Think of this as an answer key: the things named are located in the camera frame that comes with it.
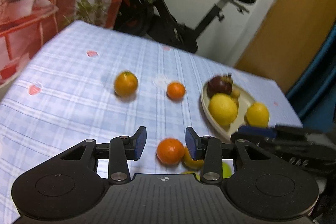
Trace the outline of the small orange tangerine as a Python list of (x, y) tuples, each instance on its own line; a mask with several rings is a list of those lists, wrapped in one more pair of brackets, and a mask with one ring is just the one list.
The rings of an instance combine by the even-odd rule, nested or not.
[(181, 100), (186, 93), (186, 88), (180, 82), (174, 81), (167, 86), (167, 96), (174, 101)]

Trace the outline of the yellow-orange mandarin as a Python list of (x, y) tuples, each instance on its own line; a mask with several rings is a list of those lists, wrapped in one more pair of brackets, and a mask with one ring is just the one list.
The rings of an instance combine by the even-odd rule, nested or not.
[(138, 88), (138, 79), (130, 71), (121, 72), (114, 81), (114, 92), (119, 97), (132, 96)]

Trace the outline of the black exercise bike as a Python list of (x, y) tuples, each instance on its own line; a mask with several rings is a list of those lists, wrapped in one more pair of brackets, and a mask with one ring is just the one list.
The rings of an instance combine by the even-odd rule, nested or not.
[(226, 5), (235, 6), (238, 12), (244, 14), (248, 12), (245, 5), (253, 5), (255, 2), (256, 0), (219, 0), (192, 29), (177, 22), (164, 0), (122, 0), (114, 30), (135, 36), (148, 35), (156, 42), (195, 53), (198, 50), (198, 37), (214, 19), (222, 21), (225, 18), (222, 10)]

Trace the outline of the blue plaid tablecloth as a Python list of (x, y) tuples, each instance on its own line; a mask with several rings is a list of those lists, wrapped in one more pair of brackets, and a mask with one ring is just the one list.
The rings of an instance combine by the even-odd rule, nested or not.
[[(123, 71), (138, 79), (126, 98), (114, 92)], [(1, 101), (1, 223), (18, 217), (11, 198), (15, 179), (85, 139), (108, 143), (145, 126), (146, 146), (139, 161), (129, 162), (130, 172), (184, 172), (183, 165), (161, 165), (157, 145), (165, 138), (184, 141), (187, 127), (216, 134), (200, 94), (205, 82), (222, 73), (267, 106), (270, 125), (301, 125), (272, 80), (81, 21), (68, 26), (35, 55)], [(179, 101), (167, 96), (174, 81), (186, 88)]]

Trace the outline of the dark purple mangosteen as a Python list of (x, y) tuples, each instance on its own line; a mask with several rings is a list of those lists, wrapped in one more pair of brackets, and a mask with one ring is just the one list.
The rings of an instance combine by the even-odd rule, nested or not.
[(231, 74), (215, 76), (207, 83), (207, 95), (211, 98), (217, 93), (230, 95), (233, 90)]

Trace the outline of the beige round plate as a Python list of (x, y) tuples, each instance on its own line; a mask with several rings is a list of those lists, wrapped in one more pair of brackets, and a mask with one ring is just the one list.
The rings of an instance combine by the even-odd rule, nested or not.
[(241, 125), (245, 124), (245, 114), (247, 109), (255, 102), (255, 99), (246, 92), (240, 86), (233, 84), (233, 90), (238, 90), (240, 92), (240, 97), (238, 98), (239, 108), (237, 118), (233, 123), (231, 123), (228, 127), (221, 127), (210, 114), (208, 107), (210, 103), (210, 98), (207, 94), (207, 83), (205, 83), (202, 87), (202, 91), (200, 94), (200, 102), (202, 106), (202, 110), (205, 114), (210, 125), (212, 125), (213, 129), (217, 132), (219, 139), (222, 142), (230, 143), (231, 135), (235, 133)]

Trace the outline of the small brown longan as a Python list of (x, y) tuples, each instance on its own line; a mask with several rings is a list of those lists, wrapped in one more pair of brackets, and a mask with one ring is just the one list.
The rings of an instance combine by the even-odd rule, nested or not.
[(233, 89), (231, 92), (231, 97), (238, 99), (240, 97), (240, 91), (238, 89)]

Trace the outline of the yellow lemon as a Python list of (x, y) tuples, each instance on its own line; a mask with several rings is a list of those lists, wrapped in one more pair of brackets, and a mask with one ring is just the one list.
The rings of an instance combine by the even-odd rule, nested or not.
[(269, 122), (269, 111), (261, 102), (253, 103), (246, 111), (246, 120), (254, 127), (266, 128)]
[(210, 99), (208, 110), (213, 119), (222, 127), (229, 126), (238, 116), (236, 102), (223, 93), (217, 93)]

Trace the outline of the wooden door panel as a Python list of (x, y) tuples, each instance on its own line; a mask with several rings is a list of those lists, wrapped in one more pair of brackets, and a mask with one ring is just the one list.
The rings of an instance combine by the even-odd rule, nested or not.
[(303, 74), (335, 22), (335, 0), (276, 0), (235, 67), (283, 92)]

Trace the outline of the blue curtain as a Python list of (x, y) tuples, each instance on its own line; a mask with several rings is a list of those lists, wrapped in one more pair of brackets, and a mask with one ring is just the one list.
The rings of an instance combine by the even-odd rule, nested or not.
[(300, 119), (304, 118), (335, 79), (335, 27), (310, 64), (285, 94)]

